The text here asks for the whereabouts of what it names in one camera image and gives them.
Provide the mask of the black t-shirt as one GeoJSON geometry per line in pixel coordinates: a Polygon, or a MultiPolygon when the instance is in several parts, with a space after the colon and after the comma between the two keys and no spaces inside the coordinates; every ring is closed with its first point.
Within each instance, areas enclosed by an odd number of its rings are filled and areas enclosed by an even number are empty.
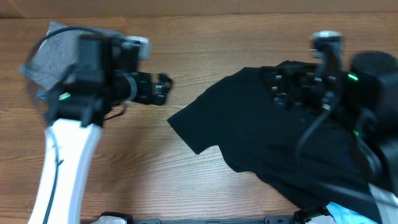
{"type": "Polygon", "coordinates": [[[380,222],[374,202],[328,188],[335,184],[370,196],[349,152],[349,134],[324,122],[305,143],[298,168],[294,152],[315,115],[302,107],[285,110],[273,104],[266,81],[261,68],[243,68],[209,87],[168,122],[193,152],[218,146],[230,168],[255,173],[301,208],[334,202],[380,222]]]}

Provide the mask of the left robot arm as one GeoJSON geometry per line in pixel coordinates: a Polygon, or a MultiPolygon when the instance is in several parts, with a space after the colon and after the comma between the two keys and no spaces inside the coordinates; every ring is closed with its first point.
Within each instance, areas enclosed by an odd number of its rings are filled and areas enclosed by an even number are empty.
{"type": "Polygon", "coordinates": [[[45,158],[31,223],[79,223],[86,179],[104,122],[128,102],[162,106],[172,87],[139,70],[147,60],[145,37],[81,35],[76,62],[46,95],[45,158]]]}

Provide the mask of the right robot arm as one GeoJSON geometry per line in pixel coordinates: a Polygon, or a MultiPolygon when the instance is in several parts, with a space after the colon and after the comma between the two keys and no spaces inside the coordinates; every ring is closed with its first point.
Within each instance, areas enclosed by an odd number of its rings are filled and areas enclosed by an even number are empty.
{"type": "Polygon", "coordinates": [[[371,196],[360,191],[317,181],[332,192],[376,202],[383,223],[397,222],[397,63],[384,52],[357,54],[351,69],[341,69],[335,50],[321,53],[321,63],[283,62],[262,67],[272,98],[289,110],[303,106],[317,114],[295,149],[303,170],[303,148],[330,120],[350,135],[349,149],[369,184],[371,196]]]}

